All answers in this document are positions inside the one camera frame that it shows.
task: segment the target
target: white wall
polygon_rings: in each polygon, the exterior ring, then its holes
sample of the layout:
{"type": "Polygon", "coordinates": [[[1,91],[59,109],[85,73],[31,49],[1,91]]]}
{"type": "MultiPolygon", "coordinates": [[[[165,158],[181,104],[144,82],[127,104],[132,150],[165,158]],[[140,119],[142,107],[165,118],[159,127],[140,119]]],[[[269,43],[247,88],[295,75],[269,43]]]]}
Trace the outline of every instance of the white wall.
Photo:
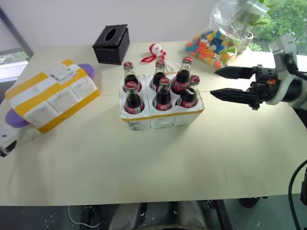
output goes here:
{"type": "Polygon", "coordinates": [[[131,42],[189,40],[217,0],[0,0],[29,46],[93,44],[105,25],[127,23],[131,42]]]}

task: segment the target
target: coca-cola bottle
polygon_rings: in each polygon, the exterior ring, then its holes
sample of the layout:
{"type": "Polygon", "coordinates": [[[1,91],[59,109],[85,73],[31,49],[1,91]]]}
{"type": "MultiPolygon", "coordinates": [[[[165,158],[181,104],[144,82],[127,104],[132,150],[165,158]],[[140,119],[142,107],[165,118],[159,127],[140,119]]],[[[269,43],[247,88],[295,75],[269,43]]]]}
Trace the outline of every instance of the coca-cola bottle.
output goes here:
{"type": "Polygon", "coordinates": [[[189,85],[189,75],[192,58],[186,56],[182,60],[182,65],[175,78],[172,80],[171,90],[175,94],[181,94],[189,85]]]}
{"type": "Polygon", "coordinates": [[[164,61],[163,60],[157,60],[155,63],[155,72],[153,79],[150,81],[150,88],[154,91],[158,91],[159,88],[159,82],[161,78],[165,78],[165,72],[164,72],[164,61]]]}
{"type": "Polygon", "coordinates": [[[126,84],[126,102],[124,109],[129,114],[139,114],[144,110],[144,102],[137,92],[137,85],[134,81],[128,81],[126,84]]]}
{"type": "Polygon", "coordinates": [[[176,105],[185,108],[192,108],[197,104],[197,86],[200,83],[200,78],[196,75],[190,77],[190,84],[180,95],[176,101],[176,105]]]}
{"type": "Polygon", "coordinates": [[[126,91],[125,85],[128,81],[134,81],[137,84],[137,90],[138,92],[141,91],[142,85],[138,81],[137,77],[135,76],[134,70],[133,70],[133,64],[129,61],[124,63],[124,70],[125,70],[125,82],[123,85],[123,90],[126,91]]]}
{"type": "Polygon", "coordinates": [[[161,78],[158,92],[153,100],[153,106],[157,110],[165,111],[172,107],[171,93],[169,91],[170,80],[161,78]]]}

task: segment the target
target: black tissue box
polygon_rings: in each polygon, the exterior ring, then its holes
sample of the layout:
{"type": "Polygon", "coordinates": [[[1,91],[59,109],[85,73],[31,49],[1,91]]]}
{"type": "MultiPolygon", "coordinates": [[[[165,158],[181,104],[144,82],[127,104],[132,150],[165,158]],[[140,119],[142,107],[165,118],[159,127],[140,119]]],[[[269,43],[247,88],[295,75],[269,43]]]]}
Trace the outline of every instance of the black tissue box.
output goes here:
{"type": "Polygon", "coordinates": [[[127,24],[107,25],[93,49],[99,63],[121,65],[129,45],[127,24]]]}

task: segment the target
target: purple lid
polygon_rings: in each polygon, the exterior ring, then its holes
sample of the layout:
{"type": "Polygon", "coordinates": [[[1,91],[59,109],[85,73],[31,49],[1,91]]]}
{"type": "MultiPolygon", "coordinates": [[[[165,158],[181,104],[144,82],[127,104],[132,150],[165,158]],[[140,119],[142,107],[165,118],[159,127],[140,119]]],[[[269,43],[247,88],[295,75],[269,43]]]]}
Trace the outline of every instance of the purple lid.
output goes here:
{"type": "MultiPolygon", "coordinates": [[[[93,66],[89,65],[89,64],[80,64],[79,65],[80,68],[84,69],[85,72],[87,73],[87,75],[93,80],[95,78],[95,70],[93,68],[93,66]]],[[[10,109],[6,116],[5,116],[5,121],[7,124],[9,124],[10,126],[14,127],[14,128],[22,128],[26,125],[28,125],[29,123],[24,120],[22,117],[20,117],[15,110],[10,109]]]]}
{"type": "Polygon", "coordinates": [[[24,120],[21,116],[19,116],[13,109],[10,109],[7,112],[5,116],[5,121],[14,128],[22,128],[29,124],[26,120],[24,120]]]}
{"type": "Polygon", "coordinates": [[[91,66],[90,64],[80,64],[79,65],[80,68],[84,69],[85,72],[87,73],[87,75],[94,80],[96,73],[95,70],[93,68],[93,66],[91,66]]]}

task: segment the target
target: styrofoam bottle carrier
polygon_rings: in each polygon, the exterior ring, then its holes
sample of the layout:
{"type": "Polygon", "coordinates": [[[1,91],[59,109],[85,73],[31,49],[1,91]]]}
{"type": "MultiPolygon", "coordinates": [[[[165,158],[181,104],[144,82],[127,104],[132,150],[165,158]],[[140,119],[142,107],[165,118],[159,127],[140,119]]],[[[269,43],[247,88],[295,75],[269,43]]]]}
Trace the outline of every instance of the styrofoam bottle carrier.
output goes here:
{"type": "MultiPolygon", "coordinates": [[[[176,73],[166,74],[166,77],[172,80],[176,73]]],[[[144,101],[144,110],[139,114],[129,114],[124,109],[126,102],[126,93],[123,90],[124,78],[119,80],[119,110],[120,117],[126,123],[130,130],[146,130],[150,128],[166,128],[171,126],[183,126],[191,124],[199,114],[204,110],[204,104],[199,91],[197,90],[197,104],[192,108],[184,108],[175,105],[180,95],[171,93],[172,108],[166,111],[160,111],[154,108],[153,100],[156,92],[150,88],[150,81],[153,78],[151,74],[137,76],[142,84],[139,96],[144,101]]]]}

